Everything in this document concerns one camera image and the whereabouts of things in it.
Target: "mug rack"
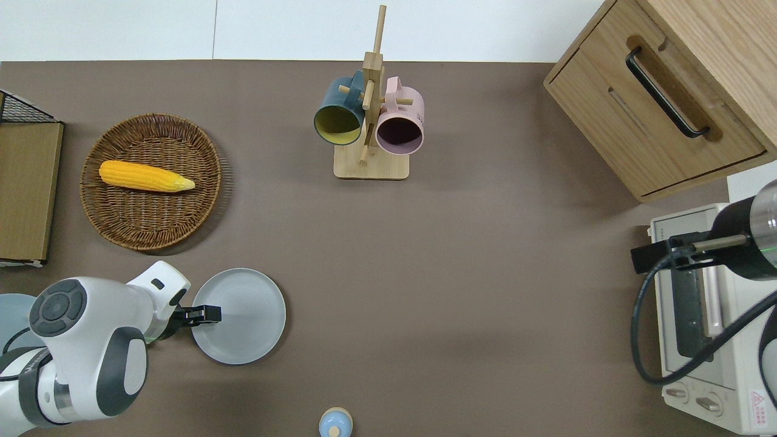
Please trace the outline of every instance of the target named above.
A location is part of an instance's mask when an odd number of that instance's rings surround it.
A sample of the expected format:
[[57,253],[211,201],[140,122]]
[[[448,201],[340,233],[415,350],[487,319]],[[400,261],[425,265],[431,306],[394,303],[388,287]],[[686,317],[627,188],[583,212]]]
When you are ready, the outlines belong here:
[[[375,126],[381,110],[381,86],[385,77],[381,54],[385,15],[386,6],[381,5],[375,30],[375,45],[372,51],[364,53],[364,124],[361,135],[349,145],[335,147],[334,173],[340,179],[403,180],[410,175],[408,155],[393,155],[375,144]],[[341,86],[340,92],[348,93],[349,89]],[[412,104],[412,101],[401,103]]]

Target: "gray plate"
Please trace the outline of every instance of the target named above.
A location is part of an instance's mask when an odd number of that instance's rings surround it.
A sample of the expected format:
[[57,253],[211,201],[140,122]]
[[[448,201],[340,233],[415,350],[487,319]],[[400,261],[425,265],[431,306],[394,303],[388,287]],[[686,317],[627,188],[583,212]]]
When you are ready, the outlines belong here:
[[194,306],[221,307],[221,322],[192,328],[205,354],[225,364],[262,358],[286,326],[286,302],[275,282],[249,268],[233,268],[205,282]]
[[[30,295],[6,293],[0,295],[0,352],[16,333],[30,327],[30,308],[35,298]],[[24,347],[43,347],[43,341],[30,331],[16,338],[9,350]]]

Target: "yellow corn cob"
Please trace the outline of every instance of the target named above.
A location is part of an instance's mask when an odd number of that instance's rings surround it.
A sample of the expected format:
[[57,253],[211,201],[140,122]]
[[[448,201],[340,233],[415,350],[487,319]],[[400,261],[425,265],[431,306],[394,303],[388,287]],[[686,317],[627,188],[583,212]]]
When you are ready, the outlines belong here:
[[105,161],[100,164],[99,176],[106,184],[135,190],[175,193],[194,188],[192,180],[178,173],[124,161]]

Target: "pink mug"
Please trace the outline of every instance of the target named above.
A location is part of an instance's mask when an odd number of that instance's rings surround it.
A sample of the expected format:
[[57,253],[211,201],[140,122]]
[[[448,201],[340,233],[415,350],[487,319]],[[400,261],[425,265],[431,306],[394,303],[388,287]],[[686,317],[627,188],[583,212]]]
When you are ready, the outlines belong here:
[[[397,99],[412,99],[413,104],[398,104]],[[402,86],[399,77],[386,81],[375,139],[381,149],[393,155],[409,155],[423,144],[423,97],[415,89]]]

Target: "oven knob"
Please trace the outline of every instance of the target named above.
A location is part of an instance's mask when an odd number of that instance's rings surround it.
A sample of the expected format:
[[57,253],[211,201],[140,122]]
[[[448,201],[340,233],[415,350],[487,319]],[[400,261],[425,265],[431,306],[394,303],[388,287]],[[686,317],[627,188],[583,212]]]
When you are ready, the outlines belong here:
[[696,403],[705,410],[709,411],[713,416],[723,415],[723,403],[720,398],[714,393],[707,393],[705,397],[697,397]]
[[664,397],[673,397],[675,400],[688,403],[690,396],[688,395],[688,388],[683,383],[674,383],[670,386],[664,387]]
[[679,401],[681,401],[683,404],[688,403],[688,392],[680,389],[680,388],[668,388],[664,390],[664,393],[666,393],[667,396],[673,397]]

